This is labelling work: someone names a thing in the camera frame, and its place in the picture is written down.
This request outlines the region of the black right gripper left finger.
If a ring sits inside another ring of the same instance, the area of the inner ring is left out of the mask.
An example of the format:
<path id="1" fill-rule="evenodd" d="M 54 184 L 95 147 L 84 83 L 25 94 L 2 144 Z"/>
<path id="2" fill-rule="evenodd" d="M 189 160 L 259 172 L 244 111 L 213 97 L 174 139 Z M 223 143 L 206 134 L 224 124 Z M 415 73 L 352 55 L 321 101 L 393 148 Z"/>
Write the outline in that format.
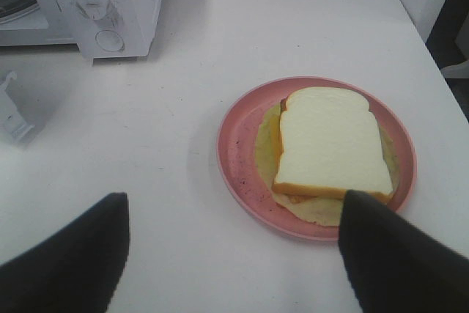
<path id="1" fill-rule="evenodd" d="M 106 312 L 129 248 L 128 196 L 109 194 L 1 265 L 1 311 Z"/>

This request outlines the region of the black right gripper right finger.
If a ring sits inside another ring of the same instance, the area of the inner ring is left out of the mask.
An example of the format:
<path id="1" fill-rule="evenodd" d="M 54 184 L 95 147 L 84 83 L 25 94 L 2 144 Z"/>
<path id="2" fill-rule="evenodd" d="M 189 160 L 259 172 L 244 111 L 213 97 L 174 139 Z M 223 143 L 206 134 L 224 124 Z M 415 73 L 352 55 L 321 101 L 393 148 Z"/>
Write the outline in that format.
<path id="1" fill-rule="evenodd" d="M 363 312 L 467 312 L 468 258 L 363 191 L 347 191 L 339 250 Z"/>

